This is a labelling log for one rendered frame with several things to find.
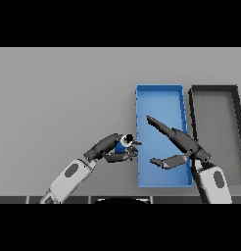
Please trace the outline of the blue pipe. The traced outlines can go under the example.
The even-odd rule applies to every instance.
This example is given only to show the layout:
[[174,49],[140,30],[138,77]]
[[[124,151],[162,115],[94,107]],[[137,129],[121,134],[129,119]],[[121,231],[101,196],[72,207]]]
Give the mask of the blue pipe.
[[131,144],[133,141],[133,135],[132,134],[121,134],[118,137],[118,143],[115,147],[116,153],[123,153]]

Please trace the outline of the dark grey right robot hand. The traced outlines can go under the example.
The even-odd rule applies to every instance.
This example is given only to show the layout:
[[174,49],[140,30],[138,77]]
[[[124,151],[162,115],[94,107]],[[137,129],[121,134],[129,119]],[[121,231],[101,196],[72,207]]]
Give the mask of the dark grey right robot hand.
[[173,155],[166,159],[152,158],[150,160],[151,164],[157,165],[165,170],[170,170],[185,164],[188,159],[199,160],[203,163],[208,163],[211,160],[212,155],[201,147],[188,133],[174,127],[169,128],[151,116],[146,116],[146,118],[150,126],[155,127],[160,133],[165,135],[169,141],[182,152],[182,155]]

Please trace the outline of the blue bin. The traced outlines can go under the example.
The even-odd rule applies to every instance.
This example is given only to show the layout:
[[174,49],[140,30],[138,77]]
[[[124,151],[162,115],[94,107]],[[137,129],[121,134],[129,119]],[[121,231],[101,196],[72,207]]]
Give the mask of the blue bin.
[[171,170],[151,164],[150,160],[181,155],[181,151],[156,128],[149,125],[146,116],[157,119],[168,127],[187,131],[183,86],[181,84],[137,84],[136,138],[138,146],[138,186],[142,188],[191,187],[191,161]]

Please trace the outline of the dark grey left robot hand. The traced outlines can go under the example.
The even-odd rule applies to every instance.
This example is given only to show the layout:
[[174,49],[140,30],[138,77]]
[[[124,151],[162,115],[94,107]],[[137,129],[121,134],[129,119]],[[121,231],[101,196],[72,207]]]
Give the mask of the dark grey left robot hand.
[[141,142],[133,139],[132,144],[123,153],[116,153],[115,147],[118,143],[119,135],[118,133],[113,133],[106,136],[85,152],[83,156],[88,162],[101,160],[102,158],[108,163],[123,162],[127,159],[132,160],[138,155],[136,145],[141,145]]

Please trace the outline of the dark grey bin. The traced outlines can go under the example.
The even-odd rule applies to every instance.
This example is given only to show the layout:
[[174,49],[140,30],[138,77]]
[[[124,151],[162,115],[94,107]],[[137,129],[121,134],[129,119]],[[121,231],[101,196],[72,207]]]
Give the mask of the dark grey bin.
[[193,136],[224,171],[229,185],[241,185],[241,104],[236,84],[192,85],[188,91]]

